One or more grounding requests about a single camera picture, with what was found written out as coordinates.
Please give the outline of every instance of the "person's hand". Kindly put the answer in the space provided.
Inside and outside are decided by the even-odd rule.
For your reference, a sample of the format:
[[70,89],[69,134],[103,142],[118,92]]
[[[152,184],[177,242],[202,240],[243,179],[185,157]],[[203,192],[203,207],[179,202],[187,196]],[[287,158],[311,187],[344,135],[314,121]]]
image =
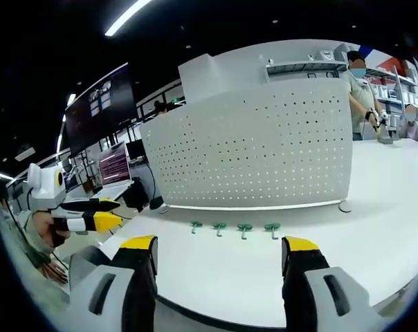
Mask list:
[[51,278],[59,284],[67,284],[68,282],[66,273],[53,261],[42,266],[42,273],[46,278]]
[[[49,212],[36,212],[33,215],[33,223],[38,234],[42,237],[43,241],[46,242],[51,248],[59,246],[58,243],[54,243],[53,234],[50,226],[54,224],[54,219]],[[56,230],[55,231],[63,239],[68,239],[71,236],[71,232]]]
[[376,129],[376,118],[375,115],[373,113],[370,114],[369,116],[369,123],[374,127],[374,129]]

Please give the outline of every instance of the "workbench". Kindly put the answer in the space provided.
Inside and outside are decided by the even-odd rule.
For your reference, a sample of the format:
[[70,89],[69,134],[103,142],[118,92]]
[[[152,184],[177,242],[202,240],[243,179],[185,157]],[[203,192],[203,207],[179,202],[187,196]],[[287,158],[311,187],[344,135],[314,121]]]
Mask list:
[[[145,209],[100,247],[113,257],[132,237],[158,237],[158,294],[215,320],[285,327],[281,291],[281,237],[319,245],[330,266],[340,266],[375,305],[418,273],[418,142],[353,143],[347,203],[266,211]],[[191,234],[192,221],[203,227]],[[213,223],[228,224],[217,237]],[[241,239],[238,223],[253,229]],[[280,223],[278,240],[264,225]]]

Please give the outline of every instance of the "pegboard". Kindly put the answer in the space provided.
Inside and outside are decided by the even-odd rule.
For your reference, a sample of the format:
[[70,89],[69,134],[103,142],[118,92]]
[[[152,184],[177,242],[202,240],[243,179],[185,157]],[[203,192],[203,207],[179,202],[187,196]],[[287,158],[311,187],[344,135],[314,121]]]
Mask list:
[[340,79],[223,93],[161,115],[140,132],[168,204],[269,207],[347,197],[352,126]]

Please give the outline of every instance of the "green suction cup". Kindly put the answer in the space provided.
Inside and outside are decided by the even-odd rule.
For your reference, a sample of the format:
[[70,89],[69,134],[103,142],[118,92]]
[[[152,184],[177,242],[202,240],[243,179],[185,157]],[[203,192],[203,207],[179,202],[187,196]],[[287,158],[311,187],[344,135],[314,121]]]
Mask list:
[[246,232],[248,232],[249,230],[252,230],[253,226],[248,224],[248,223],[239,223],[237,225],[239,230],[242,230],[242,239],[243,240],[247,240],[247,238],[245,237]]
[[192,233],[193,234],[195,234],[195,228],[203,226],[203,224],[200,223],[199,221],[193,221],[190,224],[192,225]]
[[214,228],[217,229],[217,236],[221,237],[221,230],[226,228],[225,223],[214,223]]
[[272,232],[272,240],[278,240],[278,237],[275,237],[275,230],[280,228],[280,226],[279,223],[268,223],[267,225],[264,225],[264,229]]

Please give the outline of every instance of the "monitor screen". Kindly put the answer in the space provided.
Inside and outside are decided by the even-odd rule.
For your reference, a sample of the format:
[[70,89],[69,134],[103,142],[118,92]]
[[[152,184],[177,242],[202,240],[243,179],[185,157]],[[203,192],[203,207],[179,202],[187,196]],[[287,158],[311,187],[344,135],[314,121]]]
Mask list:
[[146,151],[142,140],[126,143],[126,148],[131,160],[137,159],[138,157],[146,157]]
[[116,184],[131,179],[124,143],[103,151],[98,157],[102,185]]
[[76,155],[99,139],[110,136],[136,117],[127,66],[101,79],[66,111],[71,154]]

